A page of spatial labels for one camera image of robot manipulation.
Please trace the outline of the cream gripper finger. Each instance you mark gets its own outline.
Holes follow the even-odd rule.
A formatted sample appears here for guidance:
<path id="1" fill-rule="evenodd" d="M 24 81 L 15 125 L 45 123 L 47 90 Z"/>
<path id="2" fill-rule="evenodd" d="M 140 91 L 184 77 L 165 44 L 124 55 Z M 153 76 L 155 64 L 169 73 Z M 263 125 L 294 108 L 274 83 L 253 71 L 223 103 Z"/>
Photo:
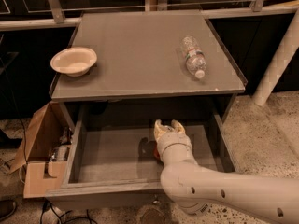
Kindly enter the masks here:
<path id="1" fill-rule="evenodd" d="M 156 141 L 165 134 L 171 131 L 169 126 L 163 125 L 160 119 L 157 119 L 154 123 L 154 138 Z"/>
<path id="2" fill-rule="evenodd" d="M 173 128 L 173 131 L 176 132 L 176 133 L 186 133 L 185 128 L 183 127 L 183 125 L 175 119 L 173 119 L 171 121 L 171 127 Z"/>

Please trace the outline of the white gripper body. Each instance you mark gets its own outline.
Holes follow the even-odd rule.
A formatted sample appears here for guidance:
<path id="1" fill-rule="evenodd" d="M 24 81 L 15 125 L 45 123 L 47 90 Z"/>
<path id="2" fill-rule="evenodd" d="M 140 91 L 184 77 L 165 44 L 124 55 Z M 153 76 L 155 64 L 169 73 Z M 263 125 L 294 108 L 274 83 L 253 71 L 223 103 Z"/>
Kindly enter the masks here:
<path id="1" fill-rule="evenodd" d="M 193 160 L 192 143 L 185 133 L 164 133 L 157 141 L 157 150 L 163 164 Z"/>

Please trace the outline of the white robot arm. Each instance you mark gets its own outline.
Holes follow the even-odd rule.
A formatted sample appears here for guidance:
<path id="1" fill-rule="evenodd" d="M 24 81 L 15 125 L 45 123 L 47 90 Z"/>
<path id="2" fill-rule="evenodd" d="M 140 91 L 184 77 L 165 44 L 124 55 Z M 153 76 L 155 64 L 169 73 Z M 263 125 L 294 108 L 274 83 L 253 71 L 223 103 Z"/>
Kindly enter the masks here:
<path id="1" fill-rule="evenodd" d="M 299 224 L 299 180 L 224 173 L 198 164 L 184 127 L 154 123 L 157 152 L 164 164 L 164 193 L 189 215 L 202 215 L 211 203 L 274 224 Z"/>

